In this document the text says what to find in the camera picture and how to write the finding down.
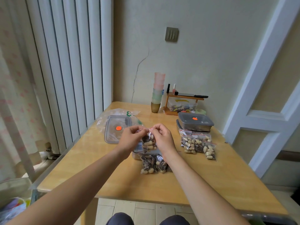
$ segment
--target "switch plate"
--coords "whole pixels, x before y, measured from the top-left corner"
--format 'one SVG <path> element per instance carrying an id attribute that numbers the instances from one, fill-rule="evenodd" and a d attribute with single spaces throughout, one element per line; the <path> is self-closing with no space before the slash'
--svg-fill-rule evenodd
<path id="1" fill-rule="evenodd" d="M 165 41 L 177 42 L 179 30 L 175 27 L 167 27 Z"/>

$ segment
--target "hand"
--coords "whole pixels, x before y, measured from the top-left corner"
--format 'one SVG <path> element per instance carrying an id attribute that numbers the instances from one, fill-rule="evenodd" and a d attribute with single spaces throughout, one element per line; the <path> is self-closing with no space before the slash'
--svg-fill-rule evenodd
<path id="1" fill-rule="evenodd" d="M 145 136 L 148 132 L 149 129 L 141 125 L 134 125 L 125 128 L 116 149 L 119 150 L 124 156 L 124 159 L 126 159 L 135 149 L 142 137 Z"/>
<path id="2" fill-rule="evenodd" d="M 150 131 L 155 136 L 157 147 L 164 161 L 168 163 L 168 156 L 174 152 L 177 153 L 171 131 L 164 124 L 156 124 Z"/>

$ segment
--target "person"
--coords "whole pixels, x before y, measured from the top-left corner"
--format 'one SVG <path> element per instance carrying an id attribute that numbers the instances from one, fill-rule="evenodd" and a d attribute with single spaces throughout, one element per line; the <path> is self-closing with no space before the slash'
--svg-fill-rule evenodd
<path id="1" fill-rule="evenodd" d="M 119 144 L 111 152 L 58 185 L 7 224 L 73 225 L 116 167 L 128 158 L 131 151 L 148 132 L 149 129 L 143 126 L 125 128 Z M 171 167 L 201 225 L 249 225 L 231 204 L 183 160 L 166 126 L 156 124 L 151 128 L 151 132 L 155 136 L 157 147 L 164 161 Z M 125 213 L 116 213 L 107 222 L 107 225 L 131 224 L 134 224 L 131 217 Z M 167 224 L 188 225 L 189 223 L 182 216 L 175 215 L 161 223 L 161 225 Z"/>

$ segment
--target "small wooden shelf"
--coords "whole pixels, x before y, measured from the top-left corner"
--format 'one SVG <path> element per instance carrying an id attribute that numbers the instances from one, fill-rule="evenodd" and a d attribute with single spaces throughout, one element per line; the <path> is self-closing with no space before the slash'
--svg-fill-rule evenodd
<path id="1" fill-rule="evenodd" d="M 184 96 L 184 95 L 172 95 L 172 93 L 167 93 L 166 105 L 163 107 L 163 111 L 167 115 L 175 115 L 175 116 L 178 116 L 178 112 L 170 111 L 167 107 L 169 97 L 177 97 L 177 98 L 182 98 L 182 99 L 196 100 L 196 103 L 198 102 L 198 100 L 204 100 L 204 98 L 197 98 L 197 97 L 193 97 L 193 96 Z"/>

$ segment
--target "curtain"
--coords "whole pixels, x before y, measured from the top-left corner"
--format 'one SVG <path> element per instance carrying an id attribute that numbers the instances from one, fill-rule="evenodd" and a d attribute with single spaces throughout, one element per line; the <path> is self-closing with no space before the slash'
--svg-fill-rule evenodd
<path id="1" fill-rule="evenodd" d="M 0 0 L 0 181 L 28 173 L 41 163 L 49 141 L 34 91 L 34 79 L 22 51 L 6 0 Z"/>

